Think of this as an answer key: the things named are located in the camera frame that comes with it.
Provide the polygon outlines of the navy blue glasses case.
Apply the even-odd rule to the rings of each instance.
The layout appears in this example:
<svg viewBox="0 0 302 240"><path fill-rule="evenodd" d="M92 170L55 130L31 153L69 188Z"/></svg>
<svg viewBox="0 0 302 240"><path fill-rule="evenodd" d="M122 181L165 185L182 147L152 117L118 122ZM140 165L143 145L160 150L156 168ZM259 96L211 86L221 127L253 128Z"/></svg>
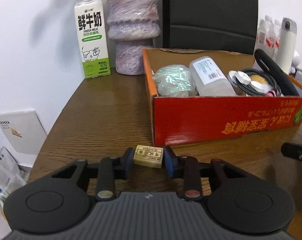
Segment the navy blue glasses case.
<svg viewBox="0 0 302 240"><path fill-rule="evenodd" d="M299 93L287 74L261 49L254 51L254 58L258 66L274 78L284 96L299 96Z"/></svg>

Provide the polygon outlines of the white thermos bottle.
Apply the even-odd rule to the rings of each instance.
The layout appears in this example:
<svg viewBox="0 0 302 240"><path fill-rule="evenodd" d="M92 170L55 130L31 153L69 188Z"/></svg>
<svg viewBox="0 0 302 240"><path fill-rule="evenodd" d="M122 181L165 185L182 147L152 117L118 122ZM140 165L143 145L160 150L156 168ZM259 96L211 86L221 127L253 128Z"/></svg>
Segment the white thermos bottle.
<svg viewBox="0 0 302 240"><path fill-rule="evenodd" d="M283 18L276 64L281 70L289 74L295 52L297 38L297 23L290 18Z"/></svg>

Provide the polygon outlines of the purple ceramic vase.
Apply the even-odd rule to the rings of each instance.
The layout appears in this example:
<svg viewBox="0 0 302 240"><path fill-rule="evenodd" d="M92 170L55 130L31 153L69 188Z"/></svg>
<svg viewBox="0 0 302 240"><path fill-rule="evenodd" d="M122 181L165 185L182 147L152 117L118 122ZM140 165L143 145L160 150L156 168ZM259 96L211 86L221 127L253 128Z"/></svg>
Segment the purple ceramic vase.
<svg viewBox="0 0 302 240"><path fill-rule="evenodd" d="M108 37L115 41L116 72L143 75L142 50L153 46L161 29L157 0L107 0Z"/></svg>

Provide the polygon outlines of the beige eraser block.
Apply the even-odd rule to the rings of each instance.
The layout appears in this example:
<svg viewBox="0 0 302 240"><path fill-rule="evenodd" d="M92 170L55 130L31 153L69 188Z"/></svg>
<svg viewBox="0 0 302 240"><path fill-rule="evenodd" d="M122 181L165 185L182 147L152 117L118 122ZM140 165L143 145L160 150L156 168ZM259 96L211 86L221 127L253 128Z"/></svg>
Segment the beige eraser block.
<svg viewBox="0 0 302 240"><path fill-rule="evenodd" d="M163 160L163 148L137 145L134 153L134 164L152 167L152 168L161 168Z"/></svg>

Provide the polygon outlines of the white round cap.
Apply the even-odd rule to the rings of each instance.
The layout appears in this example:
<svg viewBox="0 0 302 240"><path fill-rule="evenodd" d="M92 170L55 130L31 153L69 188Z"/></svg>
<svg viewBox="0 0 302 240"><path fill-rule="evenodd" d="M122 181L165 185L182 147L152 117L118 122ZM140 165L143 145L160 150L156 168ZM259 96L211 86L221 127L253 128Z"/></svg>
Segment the white round cap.
<svg viewBox="0 0 302 240"><path fill-rule="evenodd" d="M235 78L242 84L242 85L249 85L251 83L251 78L242 71L237 71L235 74Z"/></svg>

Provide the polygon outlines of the clear plastic wipes pack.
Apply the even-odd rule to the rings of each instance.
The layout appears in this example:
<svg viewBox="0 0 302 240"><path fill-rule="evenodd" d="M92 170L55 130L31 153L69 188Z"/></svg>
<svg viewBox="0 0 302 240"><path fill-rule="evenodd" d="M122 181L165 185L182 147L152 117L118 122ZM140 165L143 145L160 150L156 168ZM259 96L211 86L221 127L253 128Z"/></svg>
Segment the clear plastic wipes pack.
<svg viewBox="0 0 302 240"><path fill-rule="evenodd" d="M212 58L204 56L192 61L189 70L199 96L236 96L231 83Z"/></svg>

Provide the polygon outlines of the black paper bag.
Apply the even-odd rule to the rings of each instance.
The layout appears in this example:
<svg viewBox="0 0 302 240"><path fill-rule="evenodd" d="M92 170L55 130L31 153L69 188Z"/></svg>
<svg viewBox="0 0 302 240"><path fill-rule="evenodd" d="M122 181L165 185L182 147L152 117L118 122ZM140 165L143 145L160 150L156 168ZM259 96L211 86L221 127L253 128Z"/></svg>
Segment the black paper bag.
<svg viewBox="0 0 302 240"><path fill-rule="evenodd" d="M162 0L163 47L252 55L258 0Z"/></svg>

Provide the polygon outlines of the red cardboard box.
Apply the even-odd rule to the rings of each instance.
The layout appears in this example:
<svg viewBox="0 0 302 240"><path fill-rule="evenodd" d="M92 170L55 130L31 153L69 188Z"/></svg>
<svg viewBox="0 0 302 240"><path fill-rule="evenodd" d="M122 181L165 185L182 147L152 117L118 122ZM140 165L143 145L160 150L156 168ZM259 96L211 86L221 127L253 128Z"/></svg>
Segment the red cardboard box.
<svg viewBox="0 0 302 240"><path fill-rule="evenodd" d="M149 48L142 51L154 146L190 144L279 129L302 122L302 96L161 97L153 72L211 57L224 73L251 67L254 56L218 50ZM302 85L290 79L302 93Z"/></svg>

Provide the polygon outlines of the blue white paper packages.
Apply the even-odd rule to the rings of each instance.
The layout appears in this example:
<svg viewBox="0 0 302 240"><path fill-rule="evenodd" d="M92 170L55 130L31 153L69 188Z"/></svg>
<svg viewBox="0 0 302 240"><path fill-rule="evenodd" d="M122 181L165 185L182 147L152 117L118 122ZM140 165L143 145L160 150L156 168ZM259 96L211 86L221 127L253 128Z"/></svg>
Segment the blue white paper packages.
<svg viewBox="0 0 302 240"><path fill-rule="evenodd" d="M0 150L0 205L3 207L6 198L15 190L26 185L25 171L9 151L2 147Z"/></svg>

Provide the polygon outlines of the white round speaker robot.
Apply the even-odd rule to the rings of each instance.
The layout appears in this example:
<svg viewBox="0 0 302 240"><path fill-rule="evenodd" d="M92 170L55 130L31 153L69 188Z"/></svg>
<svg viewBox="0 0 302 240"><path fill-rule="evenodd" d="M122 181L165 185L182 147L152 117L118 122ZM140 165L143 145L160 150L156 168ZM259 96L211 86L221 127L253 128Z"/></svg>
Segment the white round speaker robot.
<svg viewBox="0 0 302 240"><path fill-rule="evenodd" d="M298 53L298 51L295 50L292 59L292 66L297 67L300 64L300 61L301 61L300 54Z"/></svg>

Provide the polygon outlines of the white green milk carton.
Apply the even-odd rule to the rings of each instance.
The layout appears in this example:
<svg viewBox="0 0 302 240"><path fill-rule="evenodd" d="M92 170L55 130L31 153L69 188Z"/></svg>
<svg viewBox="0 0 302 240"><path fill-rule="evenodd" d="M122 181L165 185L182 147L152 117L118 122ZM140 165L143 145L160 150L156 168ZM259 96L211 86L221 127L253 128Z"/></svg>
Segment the white green milk carton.
<svg viewBox="0 0 302 240"><path fill-rule="evenodd" d="M77 0L74 12L85 78L109 75L103 0Z"/></svg>

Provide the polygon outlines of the iridescent plastic bag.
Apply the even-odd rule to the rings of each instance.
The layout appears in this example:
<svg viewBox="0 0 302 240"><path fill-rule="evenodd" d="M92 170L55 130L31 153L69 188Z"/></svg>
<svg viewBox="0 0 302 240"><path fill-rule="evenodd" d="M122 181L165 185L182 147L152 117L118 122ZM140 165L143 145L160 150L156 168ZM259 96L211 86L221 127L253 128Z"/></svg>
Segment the iridescent plastic bag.
<svg viewBox="0 0 302 240"><path fill-rule="evenodd" d="M160 68L152 76L161 97L187 98L197 95L197 88L188 67L173 64Z"/></svg>

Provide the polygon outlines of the white wall panel box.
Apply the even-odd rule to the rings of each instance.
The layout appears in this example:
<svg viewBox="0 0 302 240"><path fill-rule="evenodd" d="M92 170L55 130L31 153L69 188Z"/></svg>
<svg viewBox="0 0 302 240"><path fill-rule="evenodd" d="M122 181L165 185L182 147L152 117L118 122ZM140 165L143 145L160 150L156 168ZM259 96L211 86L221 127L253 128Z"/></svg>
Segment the white wall panel box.
<svg viewBox="0 0 302 240"><path fill-rule="evenodd" d="M16 152L37 155L47 133L33 109L0 113L0 128Z"/></svg>

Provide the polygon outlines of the yellow white plush toy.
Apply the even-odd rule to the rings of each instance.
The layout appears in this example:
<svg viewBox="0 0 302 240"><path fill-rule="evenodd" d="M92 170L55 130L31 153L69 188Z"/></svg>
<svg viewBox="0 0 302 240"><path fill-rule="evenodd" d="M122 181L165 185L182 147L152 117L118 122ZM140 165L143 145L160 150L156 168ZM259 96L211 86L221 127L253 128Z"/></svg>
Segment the yellow white plush toy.
<svg viewBox="0 0 302 240"><path fill-rule="evenodd" d="M251 80L257 81L262 85L264 85L265 93L270 88L269 82L266 80L265 77L261 76L260 74L256 74L256 73L249 74L249 77L251 78Z"/></svg>

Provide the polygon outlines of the left clear water bottle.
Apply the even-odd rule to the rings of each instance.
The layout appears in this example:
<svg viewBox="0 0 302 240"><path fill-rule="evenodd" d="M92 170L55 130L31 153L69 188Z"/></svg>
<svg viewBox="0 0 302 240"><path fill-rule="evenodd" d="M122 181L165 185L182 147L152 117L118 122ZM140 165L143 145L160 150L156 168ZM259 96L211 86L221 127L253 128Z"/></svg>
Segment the left clear water bottle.
<svg viewBox="0 0 302 240"><path fill-rule="evenodd" d="M275 59L279 48L281 25L279 20L273 20L271 16L265 15L258 25L255 49L261 49Z"/></svg>

